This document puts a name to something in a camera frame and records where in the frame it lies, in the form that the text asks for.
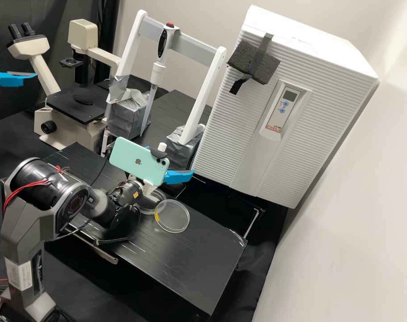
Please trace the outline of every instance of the black table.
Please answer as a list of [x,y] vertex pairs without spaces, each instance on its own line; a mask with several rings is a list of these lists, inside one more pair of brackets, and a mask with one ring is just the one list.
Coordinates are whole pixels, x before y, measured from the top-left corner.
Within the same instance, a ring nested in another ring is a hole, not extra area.
[[[104,159],[75,143],[45,161],[69,166],[74,175],[92,182]],[[108,190],[125,179],[124,171],[107,163],[95,188]],[[192,208],[188,228],[179,234],[162,230],[152,216],[143,220],[130,241],[103,245],[107,253],[124,259],[210,316],[245,248],[246,240]],[[73,221],[79,227],[85,218]],[[83,231],[100,238],[103,228],[91,222]]]

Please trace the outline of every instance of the robotic arm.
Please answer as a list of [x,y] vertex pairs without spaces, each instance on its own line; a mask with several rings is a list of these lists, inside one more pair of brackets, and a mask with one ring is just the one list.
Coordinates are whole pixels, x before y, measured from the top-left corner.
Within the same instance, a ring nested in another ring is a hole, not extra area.
[[11,321],[55,322],[59,312],[45,292],[44,241],[55,239],[78,214],[114,229],[142,195],[138,181],[124,182],[122,194],[87,183],[38,158],[23,161],[4,184],[1,244],[8,289],[0,313]]

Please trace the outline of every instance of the mint green smartphone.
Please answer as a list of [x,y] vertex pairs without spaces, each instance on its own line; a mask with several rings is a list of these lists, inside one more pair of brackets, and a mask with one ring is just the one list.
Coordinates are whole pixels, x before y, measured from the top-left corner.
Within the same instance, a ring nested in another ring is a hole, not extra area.
[[115,140],[110,163],[139,179],[146,179],[154,186],[160,186],[169,166],[169,159],[159,159],[150,150],[123,137]]

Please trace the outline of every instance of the red wire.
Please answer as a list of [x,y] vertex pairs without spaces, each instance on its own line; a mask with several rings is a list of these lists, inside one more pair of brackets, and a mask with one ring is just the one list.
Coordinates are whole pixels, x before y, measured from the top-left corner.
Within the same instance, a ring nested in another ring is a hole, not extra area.
[[28,184],[25,185],[25,186],[22,186],[22,187],[20,187],[20,188],[17,188],[16,190],[14,190],[14,191],[7,197],[7,199],[5,199],[4,208],[3,208],[4,213],[5,213],[5,210],[7,209],[7,206],[8,206],[8,204],[10,203],[10,201],[11,201],[18,193],[20,193],[20,191],[22,191],[23,189],[25,189],[25,188],[30,188],[30,187],[33,187],[33,186],[45,186],[45,185],[48,185],[48,184],[50,184],[50,182],[49,182],[47,179],[44,178],[44,179],[42,179],[42,180],[35,181],[35,182],[31,182],[31,183],[28,183]]

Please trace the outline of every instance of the petri dish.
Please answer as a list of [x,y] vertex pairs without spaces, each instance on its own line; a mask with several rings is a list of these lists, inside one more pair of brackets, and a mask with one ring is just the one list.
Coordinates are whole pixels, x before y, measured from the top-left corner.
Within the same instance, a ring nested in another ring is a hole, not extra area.
[[136,203],[136,206],[144,215],[154,215],[154,209],[163,200],[166,200],[166,195],[159,189],[154,190],[150,194],[150,198],[142,196]]
[[170,233],[183,232],[190,223],[188,209],[174,199],[161,201],[154,209],[154,218],[160,227]]

